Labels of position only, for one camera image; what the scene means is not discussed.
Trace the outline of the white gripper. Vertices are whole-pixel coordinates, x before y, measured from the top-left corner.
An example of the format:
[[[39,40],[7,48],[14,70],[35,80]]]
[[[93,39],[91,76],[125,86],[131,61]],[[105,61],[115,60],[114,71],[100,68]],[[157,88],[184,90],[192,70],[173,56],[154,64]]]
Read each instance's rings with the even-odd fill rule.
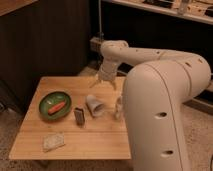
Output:
[[[98,71],[98,78],[103,81],[111,81],[110,84],[112,85],[114,90],[117,90],[117,86],[115,83],[116,77],[116,67],[113,65],[105,66],[101,65]],[[95,85],[99,84],[101,81],[97,79],[91,85],[90,88],[93,88]]]

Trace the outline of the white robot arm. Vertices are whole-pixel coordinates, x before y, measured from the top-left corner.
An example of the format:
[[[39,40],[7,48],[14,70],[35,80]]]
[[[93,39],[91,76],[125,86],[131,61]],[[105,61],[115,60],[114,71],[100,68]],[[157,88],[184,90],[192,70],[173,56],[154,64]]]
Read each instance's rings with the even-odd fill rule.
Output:
[[[134,171],[190,171],[181,105],[210,84],[211,69],[200,55],[168,49],[134,48],[123,40],[100,45],[99,81],[115,81],[129,64],[122,107]]]

